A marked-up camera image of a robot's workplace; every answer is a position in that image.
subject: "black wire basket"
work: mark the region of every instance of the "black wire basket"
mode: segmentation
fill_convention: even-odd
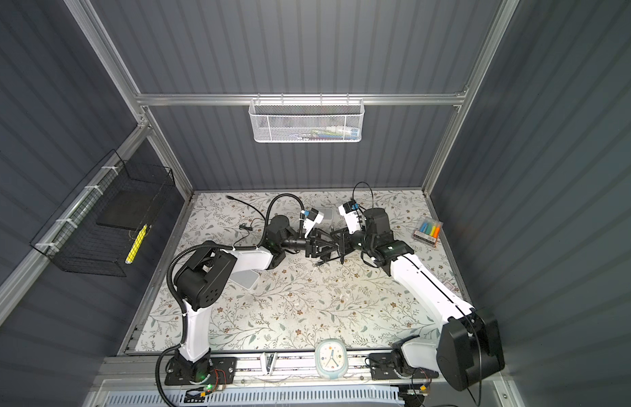
[[[31,247],[65,272],[125,277],[174,187],[170,168],[119,160],[54,222],[59,230],[50,241],[42,242],[40,230]]]

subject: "wire mesh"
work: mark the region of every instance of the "wire mesh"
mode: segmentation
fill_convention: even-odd
[[[139,232],[145,227],[149,233],[174,186],[173,172],[167,167],[120,161],[97,185],[85,187],[89,193],[68,217],[56,220],[62,225],[51,241],[32,241],[31,246],[65,272],[124,277],[126,257]],[[124,229],[97,223],[124,193],[138,198],[141,210],[128,219],[136,226]]]
[[[258,142],[359,142],[365,106],[360,103],[271,105],[250,102]]]

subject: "corrugated gray wall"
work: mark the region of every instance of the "corrugated gray wall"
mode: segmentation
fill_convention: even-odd
[[[420,186],[451,106],[371,106],[363,139],[262,143],[245,107],[156,107],[153,113],[197,190]]]
[[[461,91],[498,0],[101,0],[143,93]]]
[[[456,93],[498,0],[95,1],[142,93]],[[254,142],[244,108],[153,108],[197,190],[412,187],[452,108],[369,107],[363,139]]]
[[[631,1],[524,1],[433,190],[529,406],[631,406]]]
[[[131,160],[160,165],[147,141]],[[103,358],[118,351],[183,203],[173,190],[126,277],[44,270],[0,328],[0,406],[82,404]]]
[[[62,1],[0,1],[0,285],[135,125]]]

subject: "white mesh basket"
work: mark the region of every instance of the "white mesh basket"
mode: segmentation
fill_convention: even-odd
[[[250,102],[258,142],[359,142],[363,101],[340,104],[264,104]]]

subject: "yellow marker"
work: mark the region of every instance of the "yellow marker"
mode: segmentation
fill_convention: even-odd
[[[139,234],[137,235],[137,239],[135,239],[134,243],[132,244],[132,249],[130,249],[130,253],[128,253],[128,256],[125,258],[126,265],[131,265],[132,262],[134,261],[134,257],[137,256],[137,252],[139,251],[139,247],[141,246],[141,242],[143,241],[143,238],[146,236],[147,230],[148,230],[148,225],[144,225],[139,231]]]

